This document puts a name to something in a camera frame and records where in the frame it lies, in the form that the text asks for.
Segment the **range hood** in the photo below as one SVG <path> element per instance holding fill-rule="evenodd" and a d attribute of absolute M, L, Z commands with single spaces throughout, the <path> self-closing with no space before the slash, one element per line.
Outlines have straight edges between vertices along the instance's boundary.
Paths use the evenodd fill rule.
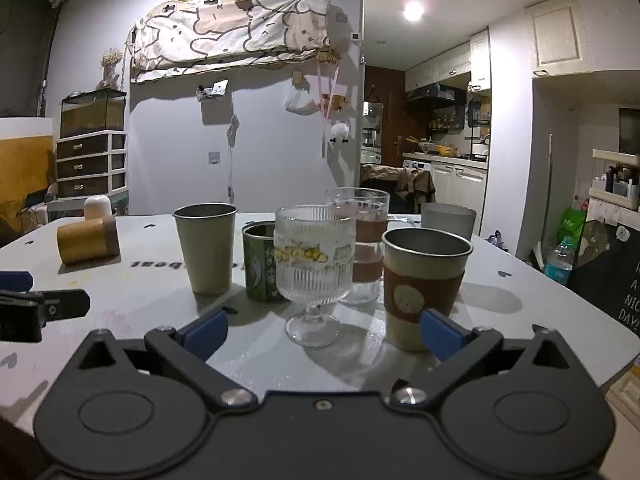
<path fill-rule="evenodd" d="M 466 91 L 453 86 L 434 83 L 416 88 L 406 93 L 407 102 L 428 99 L 433 108 L 445 108 L 455 105 L 466 105 Z"/>

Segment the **ceiling light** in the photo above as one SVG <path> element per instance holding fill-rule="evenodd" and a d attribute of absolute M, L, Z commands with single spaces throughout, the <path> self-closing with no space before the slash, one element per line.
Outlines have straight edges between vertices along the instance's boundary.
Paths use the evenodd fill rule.
<path fill-rule="evenodd" d="M 424 7 L 418 2 L 411 2 L 404 6 L 404 16 L 410 22 L 417 22 L 424 13 Z"/>

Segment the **clear drinking glass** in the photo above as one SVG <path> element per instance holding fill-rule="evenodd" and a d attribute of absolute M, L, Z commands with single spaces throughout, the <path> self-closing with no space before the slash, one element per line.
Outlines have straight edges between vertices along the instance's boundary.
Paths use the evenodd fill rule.
<path fill-rule="evenodd" d="M 326 200 L 356 219 L 353 285 L 341 303 L 357 305 L 376 300 L 382 281 L 383 244 L 389 214 L 389 193 L 365 187 L 337 187 Z"/>
<path fill-rule="evenodd" d="M 305 310 L 289 319 L 287 335 L 302 346 L 326 346 L 340 333 L 340 321 L 320 313 L 351 288 L 355 218 L 332 205 L 300 205 L 276 213 L 273 233 L 276 284 Z"/>

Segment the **blue gripper pad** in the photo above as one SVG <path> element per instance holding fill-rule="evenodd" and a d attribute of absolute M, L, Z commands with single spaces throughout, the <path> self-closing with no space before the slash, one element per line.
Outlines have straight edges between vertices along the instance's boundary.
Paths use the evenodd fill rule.
<path fill-rule="evenodd" d="M 470 341 L 469 330 L 447 319 L 436 310 L 425 310 L 420 315 L 420 338 L 427 349 L 440 362 L 462 350 Z"/>
<path fill-rule="evenodd" d="M 187 352 L 206 361 L 226 341 L 228 330 L 226 312 L 220 310 L 185 327 L 180 344 Z"/>
<path fill-rule="evenodd" d="M 0 290 L 28 292 L 33 286 L 33 276 L 26 270 L 0 270 Z"/>

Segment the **green bag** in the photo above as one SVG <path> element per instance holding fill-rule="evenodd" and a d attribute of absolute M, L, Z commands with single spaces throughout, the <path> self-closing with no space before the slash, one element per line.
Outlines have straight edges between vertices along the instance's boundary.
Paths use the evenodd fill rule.
<path fill-rule="evenodd" d="M 562 213 L 562 219 L 560 220 L 556 241 L 560 243 L 565 236 L 568 236 L 571 238 L 574 246 L 579 247 L 580 235 L 582 234 L 582 228 L 584 227 L 586 218 L 587 213 L 584 211 L 576 211 L 570 207 L 565 209 L 564 213 Z"/>

